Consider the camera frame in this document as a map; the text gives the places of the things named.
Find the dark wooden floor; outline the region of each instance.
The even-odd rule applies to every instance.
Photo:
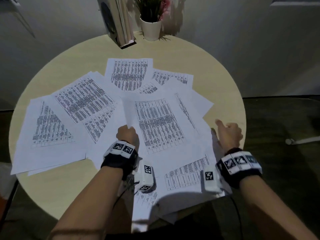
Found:
[[[320,102],[289,97],[248,98],[243,101],[247,116],[244,149],[258,158],[263,178],[270,187],[320,238],[320,143],[285,144],[286,138],[298,140],[320,135]],[[0,113],[0,161],[9,159],[7,132],[10,117],[9,113]],[[233,198],[241,215],[244,239],[262,239],[237,190]],[[11,208],[8,217],[15,221],[6,224],[0,239],[45,239],[55,223],[22,188],[18,189]],[[228,197],[206,204],[184,224],[192,226],[199,222],[205,226],[218,222],[225,239],[240,239],[239,221]]]

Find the round table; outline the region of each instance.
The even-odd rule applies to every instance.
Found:
[[[153,58],[154,68],[194,75],[193,89],[214,103],[204,119],[236,122],[246,136],[246,112],[242,97],[228,71],[209,53],[174,36],[148,42],[135,33],[137,44],[120,49],[107,35],[99,36],[62,52],[30,81],[15,107],[9,134],[11,158],[30,99],[49,95],[88,73],[105,73],[108,58]],[[30,198],[44,211],[59,219],[74,198],[97,173],[92,161],[82,160],[43,173],[17,175]]]

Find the flower pot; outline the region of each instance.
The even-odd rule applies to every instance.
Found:
[[[143,36],[148,41],[155,41],[159,39],[160,30],[162,27],[162,20],[155,22],[155,23],[148,23],[143,21],[141,18],[141,25]]]

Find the person's right hand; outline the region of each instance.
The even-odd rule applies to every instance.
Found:
[[[218,136],[224,153],[227,153],[232,148],[238,148],[240,141],[243,138],[242,130],[238,127],[237,123],[227,123],[224,126],[223,122],[216,119],[218,126]]]
[[[130,127],[129,129],[127,125],[119,127],[116,137],[119,141],[129,142],[131,145],[135,146],[135,150],[138,151],[140,142],[134,127]]]

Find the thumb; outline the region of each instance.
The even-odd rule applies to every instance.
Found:
[[[225,127],[223,122],[221,120],[219,120],[219,119],[216,119],[215,123],[218,126],[218,129],[221,128],[221,127]]]

